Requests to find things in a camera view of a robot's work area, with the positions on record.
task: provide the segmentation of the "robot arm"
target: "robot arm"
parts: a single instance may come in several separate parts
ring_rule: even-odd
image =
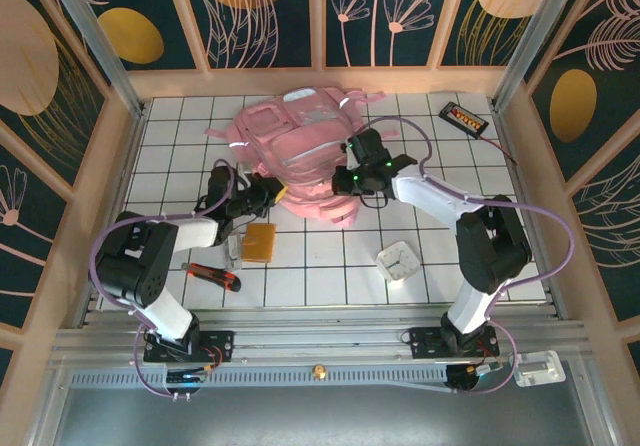
[[[361,196],[382,192],[421,209],[455,232],[465,280],[442,318],[441,331],[452,353],[473,347],[500,287],[531,261],[531,248],[515,210],[469,203],[459,199],[467,193],[445,181],[434,177],[425,181],[400,173],[417,162],[406,155],[391,158],[376,130],[350,138],[344,149],[348,162],[336,170],[334,193]],[[506,196],[494,199],[510,201]]]

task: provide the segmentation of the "white tile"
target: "white tile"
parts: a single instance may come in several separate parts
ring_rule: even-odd
[[[343,266],[342,233],[307,233],[307,266]]]
[[[173,144],[176,139],[177,121],[149,121],[144,133],[143,146]]]
[[[431,108],[431,114],[437,116],[450,101],[454,103],[458,102],[456,93],[429,93],[429,107]]]
[[[182,251],[173,253],[173,256],[171,256],[171,263],[169,263],[169,269],[182,269],[182,264],[189,262],[189,254],[190,251],[188,249],[183,249]]]
[[[304,269],[267,269],[265,306],[304,306]]]
[[[155,98],[149,119],[179,119],[182,98]]]
[[[418,164],[414,164],[406,167],[402,170],[405,174],[415,174],[420,175],[420,162],[429,154],[429,146],[426,142],[422,141],[405,141],[405,149],[407,151],[407,155],[411,156],[413,159],[418,161]],[[440,153],[438,148],[436,147],[436,142],[431,142],[431,157],[425,163],[425,167],[427,168],[437,168],[440,166]]]
[[[384,249],[388,248],[392,244],[398,241],[404,241],[409,245],[411,251],[415,253],[418,260],[422,262],[420,258],[420,242],[418,241],[417,231],[383,231],[382,232],[382,246]]]
[[[195,207],[195,201],[182,203],[162,203],[160,211],[162,214],[190,214]]]
[[[386,208],[380,210],[381,229],[416,229],[413,206],[390,200]]]
[[[204,154],[207,147],[202,146],[176,146],[171,158],[173,172],[203,171]]]
[[[136,165],[136,173],[166,173],[171,163],[173,146],[143,146]]]
[[[444,168],[447,183],[473,194],[482,194],[476,168]]]
[[[438,141],[440,162],[447,166],[474,166],[469,141]]]
[[[129,202],[159,203],[164,195],[167,174],[136,174],[133,177]]]
[[[439,116],[431,116],[436,139],[468,139],[469,135],[460,131],[453,124],[447,123]]]
[[[522,272],[516,278],[517,280],[531,278],[532,276],[538,275],[538,267],[535,263],[527,264]],[[542,287],[542,283],[540,281],[535,281],[533,283],[523,284],[522,286],[516,286],[513,289],[509,290],[509,297],[512,301],[544,301],[546,300],[546,295],[544,293],[544,288]]]
[[[167,273],[167,280],[164,283],[165,289],[167,289],[171,293],[171,296],[180,304],[182,304],[182,298],[184,296],[186,279],[186,273],[184,271],[169,271],[169,273]]]
[[[477,166],[505,166],[504,153],[481,139],[471,140],[471,151]]]
[[[184,98],[180,119],[209,119],[213,98]]]
[[[371,117],[371,120],[380,119],[383,116]],[[397,119],[385,118],[371,125],[373,129],[380,133],[383,141],[402,141],[402,126]]]
[[[211,117],[214,119],[235,118],[243,108],[243,104],[244,96],[216,96],[213,101]]]
[[[420,231],[420,244],[425,264],[458,262],[458,246],[453,231],[423,229]]]
[[[245,96],[244,107],[248,108],[249,106],[255,106],[256,104],[264,103],[270,99],[273,99],[273,96]]]
[[[425,93],[398,94],[398,105],[400,114],[411,116],[422,116],[429,114],[429,103]]]
[[[387,304],[387,289],[378,268],[347,268],[347,303]]]
[[[511,177],[506,167],[478,168],[478,176],[480,176],[480,186],[482,186],[483,194],[514,194]]]
[[[384,99],[368,103],[369,116],[397,116],[398,100],[395,94],[387,94]]]
[[[415,123],[430,140],[435,139],[435,133],[433,131],[433,121],[431,120],[431,116],[410,116],[408,119],[412,123]],[[405,141],[424,141],[422,135],[414,128],[413,126],[403,122],[402,123],[402,132],[404,134]]]
[[[203,279],[187,275],[183,306],[191,310],[222,308],[224,289]]]
[[[367,204],[371,204],[371,205],[376,204],[375,200],[373,199],[367,199],[366,201],[367,201]],[[357,229],[364,229],[364,230],[380,229],[380,219],[378,218],[378,210],[367,208],[366,206],[360,205],[360,208],[358,209],[358,215],[356,216],[356,220],[348,230],[357,230]]]
[[[273,259],[269,266],[273,268],[304,266],[304,233],[276,233]]]
[[[471,111],[473,114],[491,114],[489,101],[484,94],[458,93],[460,106]]]
[[[458,297],[464,277],[458,265],[425,266],[429,300],[432,303],[453,303]]]
[[[307,305],[345,304],[344,268],[307,269]]]
[[[189,262],[210,268],[224,269],[226,266],[224,245],[211,248],[192,248]]]
[[[231,123],[233,123],[232,119],[212,119],[209,123],[208,128],[212,129],[213,131],[224,133],[227,131],[227,129],[229,129]],[[228,141],[226,139],[214,138],[213,136],[207,136],[207,140],[209,144],[228,144]]]
[[[330,219],[307,219],[307,231],[342,231]]]
[[[180,121],[176,144],[207,144],[207,135],[204,132],[208,127],[208,119]]]
[[[238,162],[229,146],[224,144],[209,144],[204,160],[204,170],[211,171],[217,159],[225,159],[232,167],[235,167]]]
[[[194,202],[198,199],[202,173],[171,173],[164,201]]]
[[[242,283],[240,291],[227,291],[225,308],[261,308],[264,305],[264,269],[242,269],[234,273]]]
[[[490,114],[479,114],[478,116],[489,123],[489,126],[487,126],[487,129],[484,130],[482,136],[488,139],[498,139],[498,132],[496,131],[496,125],[493,122],[493,116],[491,116]]]
[[[157,216],[160,214],[160,203],[127,203],[124,211],[131,211],[143,216]]]
[[[387,283],[390,304],[418,304],[429,302],[422,268],[416,274],[400,281]]]
[[[269,210],[269,222],[276,225],[276,231],[304,231],[304,218],[293,214],[278,204]]]
[[[376,256],[382,249],[380,233],[378,231],[345,231],[344,247],[347,266],[375,265]]]

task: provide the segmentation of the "brass screw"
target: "brass screw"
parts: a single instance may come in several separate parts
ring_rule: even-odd
[[[327,368],[321,364],[316,364],[313,367],[313,377],[315,379],[325,379],[327,377]]]

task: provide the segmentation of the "red wire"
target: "red wire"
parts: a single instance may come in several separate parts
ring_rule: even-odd
[[[487,143],[489,143],[489,144],[493,145],[494,147],[498,148],[500,151],[502,151],[502,154],[504,154],[509,159],[509,161],[511,161],[516,166],[518,165],[516,160],[513,159],[513,156],[511,156],[509,154],[509,152],[506,149],[504,149],[499,143],[496,143],[495,141],[491,141],[490,139],[484,138],[482,136],[478,136],[478,139],[486,141]]]

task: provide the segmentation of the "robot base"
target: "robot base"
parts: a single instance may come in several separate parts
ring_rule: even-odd
[[[145,363],[210,363],[209,351],[217,361],[220,350],[223,354],[222,362],[228,363],[233,354],[233,336],[233,331],[200,331],[200,348],[190,356],[169,352],[162,345],[147,342],[143,359]]]

